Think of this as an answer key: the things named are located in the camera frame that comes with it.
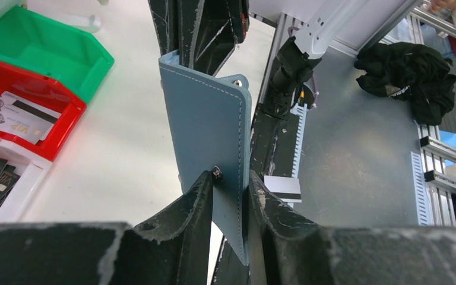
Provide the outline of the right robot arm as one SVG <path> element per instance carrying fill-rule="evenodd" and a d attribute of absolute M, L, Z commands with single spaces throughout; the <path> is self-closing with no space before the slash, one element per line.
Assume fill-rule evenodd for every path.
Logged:
<path fill-rule="evenodd" d="M 271 91 L 289 94 L 311 74 L 338 40 L 359 50 L 383 26 L 413 8 L 414 1 L 150 1 L 160 47 L 160 75 L 169 122 L 246 122 L 251 100 L 239 84 L 216 78 L 249 17 L 279 15 L 298 22 L 277 53 Z"/>

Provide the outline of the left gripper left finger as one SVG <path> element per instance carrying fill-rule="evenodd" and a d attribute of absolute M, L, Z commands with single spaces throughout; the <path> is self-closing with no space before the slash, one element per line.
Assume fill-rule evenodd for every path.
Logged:
<path fill-rule="evenodd" d="M 205 284 L 214 175 L 142 223 L 1 223 L 0 284 Z"/>

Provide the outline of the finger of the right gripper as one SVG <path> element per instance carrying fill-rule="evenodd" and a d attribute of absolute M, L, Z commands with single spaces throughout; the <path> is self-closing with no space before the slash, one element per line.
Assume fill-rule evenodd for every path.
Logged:
<path fill-rule="evenodd" d="M 192 68 L 216 75 L 249 29 L 248 0 L 204 1 Z"/>
<path fill-rule="evenodd" d="M 149 0 L 148 2 L 161 55 L 179 52 L 179 63 L 193 67 L 197 2 Z"/>

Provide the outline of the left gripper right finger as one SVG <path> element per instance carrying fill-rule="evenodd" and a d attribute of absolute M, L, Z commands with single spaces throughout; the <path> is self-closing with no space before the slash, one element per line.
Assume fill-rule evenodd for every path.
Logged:
<path fill-rule="evenodd" d="M 325 227 L 249 173 L 252 284 L 456 284 L 456 227 Z"/>

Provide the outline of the white magnetic stripe card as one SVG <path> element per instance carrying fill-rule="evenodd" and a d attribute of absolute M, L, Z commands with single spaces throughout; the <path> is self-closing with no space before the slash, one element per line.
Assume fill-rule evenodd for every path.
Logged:
<path fill-rule="evenodd" d="M 270 192 L 284 202 L 302 202 L 302 194 L 298 178 L 266 175 L 264 176 L 264 184 Z"/>

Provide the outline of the blue card holder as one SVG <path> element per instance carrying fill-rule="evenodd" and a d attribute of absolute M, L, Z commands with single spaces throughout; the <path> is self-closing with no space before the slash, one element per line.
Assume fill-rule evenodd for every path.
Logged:
<path fill-rule="evenodd" d="M 243 196 L 249 182 L 252 97 L 242 74 L 212 75 L 182 66 L 178 51 L 159 58 L 180 184 L 187 191 L 201 172 L 218 167 L 213 222 L 243 265 L 247 233 Z"/>

